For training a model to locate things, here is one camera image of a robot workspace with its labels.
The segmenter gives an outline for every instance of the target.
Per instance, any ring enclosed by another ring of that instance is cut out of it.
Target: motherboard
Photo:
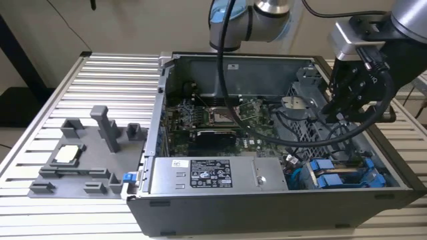
[[[282,157],[286,150],[249,136],[234,123],[225,106],[197,106],[184,99],[166,107],[170,157]],[[268,137],[277,137],[268,105],[256,97],[241,97],[233,107],[240,119]]]

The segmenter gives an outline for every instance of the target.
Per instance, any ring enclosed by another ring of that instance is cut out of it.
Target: aluminum table
[[[81,56],[0,164],[0,237],[13,240],[149,239],[120,199],[28,198],[30,182],[61,138],[65,118],[85,126],[93,105],[106,105],[118,126],[149,126],[157,90],[156,55],[93,53]],[[396,100],[397,121],[377,124],[392,146],[427,184],[427,131]],[[387,210],[356,229],[185,236],[181,239],[425,240],[427,197]]]

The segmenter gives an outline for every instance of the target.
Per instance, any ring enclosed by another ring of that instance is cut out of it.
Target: black cord
[[[10,146],[6,146],[6,145],[4,145],[4,144],[1,144],[1,143],[0,143],[0,146],[4,147],[4,148],[6,148],[6,149],[12,149]]]
[[[76,33],[76,31],[73,30],[73,28],[69,26],[65,18],[62,17],[60,11],[56,9],[56,7],[53,6],[53,4],[50,3],[49,0],[45,0],[48,2],[48,4],[52,6],[52,8],[54,9],[57,15],[60,16],[60,18],[62,19],[64,23],[66,24],[66,27],[69,28],[69,30],[73,32],[73,34],[77,36],[77,38],[81,40],[81,42],[84,43],[85,47],[88,48],[88,50],[92,52],[92,49],[89,47],[89,45],[86,44],[86,42],[82,40],[82,38],[80,37],[80,35]]]
[[[281,124],[281,126],[296,136],[296,139],[300,139],[300,135],[297,134],[297,132],[285,124],[285,122],[282,121],[278,112],[274,113],[274,116],[278,120],[278,123]]]
[[[407,95],[407,97],[405,97],[405,99],[404,99],[404,102],[403,102],[403,107],[404,107],[405,104],[407,104],[407,101],[408,101],[408,99],[409,99],[409,96],[411,96],[413,90],[415,90],[415,87],[412,87],[411,91],[408,92],[408,95]]]
[[[420,109],[417,110],[417,113],[415,115],[415,119],[417,119],[423,113],[424,107],[420,107]]]
[[[289,117],[288,115],[285,115],[284,112],[281,112],[281,111],[278,111],[278,110],[277,110],[277,113],[280,114],[280,116],[281,116],[284,119],[286,119],[286,120],[289,120],[289,121],[292,121],[292,122],[301,122],[301,121],[305,121],[305,120],[309,119],[308,117],[306,117],[306,118],[302,118],[302,119],[297,119],[297,118]]]
[[[229,0],[225,16],[222,20],[222,26],[221,26],[221,32],[220,32],[220,40],[218,40],[218,48],[217,48],[217,55],[216,55],[216,70],[217,70],[217,80],[220,84],[220,90],[224,97],[225,106],[228,108],[229,114],[232,116],[233,121],[237,123],[241,129],[252,135],[254,138],[261,139],[272,144],[282,145],[286,147],[294,147],[294,148],[314,148],[314,147],[324,147],[332,144],[337,144],[349,138],[357,136],[368,127],[376,123],[377,119],[383,116],[385,110],[388,109],[388,105],[393,99],[395,96],[395,84],[392,77],[387,70],[383,68],[377,69],[377,66],[375,66],[375,71],[377,72],[377,78],[384,80],[385,85],[385,93],[383,97],[383,101],[380,102],[377,109],[375,113],[371,115],[371,117],[365,120],[364,123],[361,123],[352,131],[346,132],[344,135],[340,135],[329,140],[320,140],[320,141],[312,141],[312,142],[298,142],[298,141],[285,141],[273,137],[264,136],[262,134],[257,133],[252,130],[252,128],[241,121],[238,118],[233,105],[229,100],[228,96],[228,90],[225,85],[225,77],[224,77],[224,44],[225,44],[225,35],[226,35],[226,29],[228,29],[228,22],[232,14],[232,9],[234,6],[236,0]]]
[[[348,13],[337,13],[337,14],[322,14],[316,12],[308,5],[306,0],[301,0],[301,4],[306,8],[308,12],[314,15],[317,18],[322,19],[334,19],[334,18],[346,18],[353,16],[362,16],[362,15],[384,15],[385,11],[356,11]]]
[[[208,25],[208,29],[210,29],[210,12],[212,12],[213,3],[214,3],[214,0],[212,0],[210,6],[208,7],[208,14],[206,14],[206,25]]]

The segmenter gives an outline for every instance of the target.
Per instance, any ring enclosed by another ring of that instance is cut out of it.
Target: open computer chassis
[[[165,63],[126,204],[148,236],[354,228],[425,187],[375,126],[338,144],[289,148],[249,136],[225,108],[212,53]],[[321,57],[226,54],[240,119],[265,136],[325,140],[356,127],[325,122],[330,68]]]

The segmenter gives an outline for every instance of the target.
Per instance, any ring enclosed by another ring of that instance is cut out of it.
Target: green circuit board
[[[169,157],[281,157],[286,154],[282,146],[276,146],[248,136],[232,121],[225,107],[194,107],[181,104],[168,109],[168,149]],[[246,98],[234,107],[240,119],[262,135],[277,137],[270,125],[268,106],[256,98]],[[229,131],[234,143],[220,149],[200,148],[196,135],[200,131]]]

